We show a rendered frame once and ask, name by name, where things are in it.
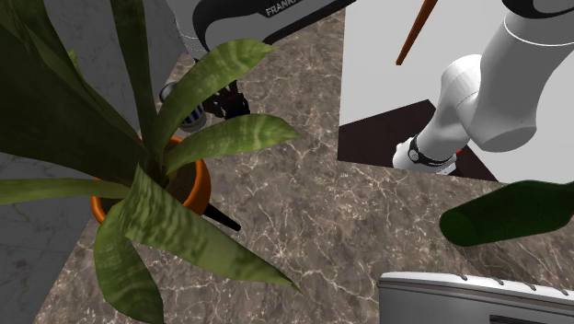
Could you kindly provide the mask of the blue striped cup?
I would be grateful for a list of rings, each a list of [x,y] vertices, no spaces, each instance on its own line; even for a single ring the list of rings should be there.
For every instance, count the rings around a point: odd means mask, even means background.
[[[165,102],[166,98],[173,90],[178,82],[170,82],[162,87],[159,92],[159,99],[162,103]],[[200,130],[207,122],[206,114],[201,104],[199,104],[179,125],[179,129],[187,132],[194,133]]]

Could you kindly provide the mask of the green plant in orange pot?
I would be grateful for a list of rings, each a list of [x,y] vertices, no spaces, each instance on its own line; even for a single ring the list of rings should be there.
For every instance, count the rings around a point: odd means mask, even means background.
[[[174,147],[194,108],[271,50],[230,40],[210,50],[161,108],[152,92],[143,0],[109,0],[140,126],[133,129],[82,77],[43,0],[0,0],[0,152],[81,172],[78,179],[1,179],[0,205],[78,195],[109,198],[94,245],[98,285],[122,314],[165,324],[163,300],[136,244],[167,251],[228,279],[288,284],[288,277],[167,190],[177,171],[206,157],[259,150],[297,137],[281,118],[219,122]]]

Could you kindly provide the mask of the dark robot stand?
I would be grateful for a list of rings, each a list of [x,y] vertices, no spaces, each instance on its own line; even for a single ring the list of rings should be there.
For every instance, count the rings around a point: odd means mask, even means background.
[[[339,127],[338,160],[391,168],[396,146],[418,134],[435,106],[422,100]]]

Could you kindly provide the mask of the brown wooden stick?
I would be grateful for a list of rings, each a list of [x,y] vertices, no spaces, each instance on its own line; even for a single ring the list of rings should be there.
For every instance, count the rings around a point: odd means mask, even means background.
[[[414,42],[427,22],[432,10],[437,5],[439,0],[424,0],[420,10],[413,22],[410,32],[401,48],[399,55],[396,58],[396,65],[400,66],[408,56]]]

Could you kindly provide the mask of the silver toaster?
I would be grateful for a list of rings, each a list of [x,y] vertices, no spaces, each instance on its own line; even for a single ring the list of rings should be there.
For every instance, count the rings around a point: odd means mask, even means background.
[[[494,277],[385,272],[380,324],[574,324],[574,291]]]

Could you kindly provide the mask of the dark green bottle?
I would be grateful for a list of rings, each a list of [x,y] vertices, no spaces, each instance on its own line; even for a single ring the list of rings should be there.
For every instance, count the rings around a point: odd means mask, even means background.
[[[447,240],[471,247],[558,230],[574,216],[574,181],[521,180],[456,206],[440,217]]]

